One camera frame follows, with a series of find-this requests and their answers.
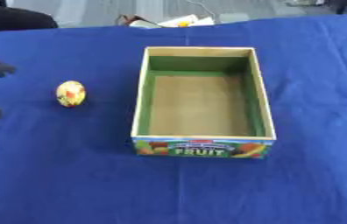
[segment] ball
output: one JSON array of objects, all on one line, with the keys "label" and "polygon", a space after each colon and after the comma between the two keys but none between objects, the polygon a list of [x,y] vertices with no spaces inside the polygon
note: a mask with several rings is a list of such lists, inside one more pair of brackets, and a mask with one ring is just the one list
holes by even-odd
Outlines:
[{"label": "ball", "polygon": [[80,105],[86,96],[85,87],[78,81],[68,80],[56,89],[56,97],[61,105],[73,108]]}]

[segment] box label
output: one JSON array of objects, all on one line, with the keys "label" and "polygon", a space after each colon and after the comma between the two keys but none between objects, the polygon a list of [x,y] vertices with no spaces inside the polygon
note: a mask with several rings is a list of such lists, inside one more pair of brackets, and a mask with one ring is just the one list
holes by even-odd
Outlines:
[{"label": "box label", "polygon": [[250,143],[219,140],[134,140],[138,154],[210,158],[263,158],[270,145],[262,141]]}]

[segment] gray floor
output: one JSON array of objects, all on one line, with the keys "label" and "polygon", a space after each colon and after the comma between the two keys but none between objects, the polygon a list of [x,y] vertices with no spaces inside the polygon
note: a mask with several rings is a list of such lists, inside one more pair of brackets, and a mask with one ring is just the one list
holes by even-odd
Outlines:
[{"label": "gray floor", "polygon": [[[114,25],[119,14],[137,14],[161,22],[188,14],[210,14],[186,0],[7,0],[12,7],[48,13],[61,27]],[[191,0],[204,4],[218,23],[257,18],[296,17],[333,13],[328,7],[289,7],[286,0]]]}]

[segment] blue table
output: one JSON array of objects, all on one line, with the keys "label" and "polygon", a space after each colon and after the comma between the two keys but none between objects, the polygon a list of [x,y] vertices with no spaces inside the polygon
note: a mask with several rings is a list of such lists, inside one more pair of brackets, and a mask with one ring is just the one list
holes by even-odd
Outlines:
[{"label": "blue table", "polygon": [[[265,160],[137,157],[146,46],[255,46],[278,141]],[[347,16],[152,31],[0,32],[0,224],[347,224]],[[54,89],[82,82],[63,108]]]}]

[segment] open box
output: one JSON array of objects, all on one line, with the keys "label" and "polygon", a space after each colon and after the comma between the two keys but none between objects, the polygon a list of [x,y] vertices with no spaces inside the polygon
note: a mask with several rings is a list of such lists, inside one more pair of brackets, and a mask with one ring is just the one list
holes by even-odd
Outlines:
[{"label": "open box", "polygon": [[131,137],[142,155],[262,158],[276,136],[254,48],[146,48]]}]

